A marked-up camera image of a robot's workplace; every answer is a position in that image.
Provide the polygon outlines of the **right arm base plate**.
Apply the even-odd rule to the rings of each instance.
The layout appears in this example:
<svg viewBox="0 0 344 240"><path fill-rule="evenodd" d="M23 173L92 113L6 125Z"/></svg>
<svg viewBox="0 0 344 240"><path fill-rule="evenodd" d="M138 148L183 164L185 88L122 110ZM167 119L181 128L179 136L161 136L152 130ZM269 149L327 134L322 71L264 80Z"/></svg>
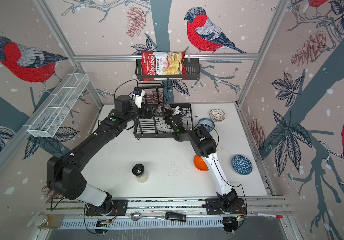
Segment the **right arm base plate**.
<svg viewBox="0 0 344 240"><path fill-rule="evenodd" d="M230 210L223 211L219 204L219 199L205 199L202 208L206 209L207 215L244 215L247 211L245 201L239 198Z"/></svg>

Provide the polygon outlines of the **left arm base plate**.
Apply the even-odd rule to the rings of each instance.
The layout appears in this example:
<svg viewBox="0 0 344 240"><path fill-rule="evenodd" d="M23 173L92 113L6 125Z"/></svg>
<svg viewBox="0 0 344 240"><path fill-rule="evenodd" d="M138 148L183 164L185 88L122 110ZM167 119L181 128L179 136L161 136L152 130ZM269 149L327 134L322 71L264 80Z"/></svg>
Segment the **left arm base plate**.
<svg viewBox="0 0 344 240"><path fill-rule="evenodd" d="M106 210L102 210L94 205L87 204L86 217L114 217L125 216L128 207L128 200L112 200L112 203Z"/></svg>

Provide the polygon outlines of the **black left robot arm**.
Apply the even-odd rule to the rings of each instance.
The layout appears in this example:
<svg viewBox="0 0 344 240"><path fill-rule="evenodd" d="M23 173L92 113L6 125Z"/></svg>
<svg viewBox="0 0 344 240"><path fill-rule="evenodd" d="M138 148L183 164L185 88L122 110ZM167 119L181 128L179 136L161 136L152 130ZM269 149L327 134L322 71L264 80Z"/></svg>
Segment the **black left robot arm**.
<svg viewBox="0 0 344 240"><path fill-rule="evenodd" d="M129 122L154 116L157 106L143 105L142 99L118 96L114 100L113 111L90 136L69 153L50 158L47 162L47 187L69 200L93 205L104 214L110 213L113 208L112 196L88 183L82 170L102 147L126 129Z"/></svg>

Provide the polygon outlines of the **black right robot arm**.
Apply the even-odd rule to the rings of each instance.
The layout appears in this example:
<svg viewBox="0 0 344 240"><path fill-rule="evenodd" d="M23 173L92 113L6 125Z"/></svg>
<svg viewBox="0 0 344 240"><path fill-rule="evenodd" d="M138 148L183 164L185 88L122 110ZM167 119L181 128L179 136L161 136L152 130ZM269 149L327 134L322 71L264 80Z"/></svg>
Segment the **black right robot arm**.
<svg viewBox="0 0 344 240"><path fill-rule="evenodd" d="M217 143L204 125L197 124L191 129L186 129L183 125L184 115L175 111L165 109L163 119L167 126L172 129L172 135L177 142L189 141L196 155L203 159L214 180L217 197L219 199L219 210L225 214L238 211L246 216L246 203L240 198L232 186L221 167L218 154Z"/></svg>

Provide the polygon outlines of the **black wire dish rack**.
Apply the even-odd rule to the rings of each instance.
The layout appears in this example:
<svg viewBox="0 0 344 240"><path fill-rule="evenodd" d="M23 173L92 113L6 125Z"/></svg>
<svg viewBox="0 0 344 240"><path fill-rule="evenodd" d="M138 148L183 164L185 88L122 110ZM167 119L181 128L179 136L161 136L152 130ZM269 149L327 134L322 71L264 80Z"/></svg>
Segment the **black wire dish rack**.
<svg viewBox="0 0 344 240"><path fill-rule="evenodd" d="M164 88L161 83L138 83L136 87L145 90L142 106L156 105L157 111L152 119L141 119L140 117L135 120L134 136L139 139L150 138L173 138L172 129L167 126L163 119L165 109L175 110L179 106L183 117L183 125L186 129L194 127L193 113L191 104L187 103L167 103L164 98Z"/></svg>

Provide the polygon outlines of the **orange plastic bowl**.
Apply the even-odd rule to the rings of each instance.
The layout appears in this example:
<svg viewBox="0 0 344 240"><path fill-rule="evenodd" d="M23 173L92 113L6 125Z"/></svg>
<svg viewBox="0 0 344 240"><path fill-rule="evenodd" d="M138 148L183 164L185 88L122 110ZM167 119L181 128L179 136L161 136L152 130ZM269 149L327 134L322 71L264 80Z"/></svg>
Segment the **orange plastic bowl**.
<svg viewBox="0 0 344 240"><path fill-rule="evenodd" d="M194 165L198 170L200 170L202 172L207 172L209 170L205 161L201 157L199 157L198 155L194 156Z"/></svg>

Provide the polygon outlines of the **blue geometric patterned bowl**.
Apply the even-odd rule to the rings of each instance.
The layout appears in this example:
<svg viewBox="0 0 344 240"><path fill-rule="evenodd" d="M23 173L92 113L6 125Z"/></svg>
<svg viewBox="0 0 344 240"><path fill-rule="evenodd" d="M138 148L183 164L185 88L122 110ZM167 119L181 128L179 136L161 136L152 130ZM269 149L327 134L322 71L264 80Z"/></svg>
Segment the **blue geometric patterned bowl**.
<svg viewBox="0 0 344 240"><path fill-rule="evenodd" d="M249 175L253 170L252 162L242 155L235 155L231 160L231 165L240 175Z"/></svg>

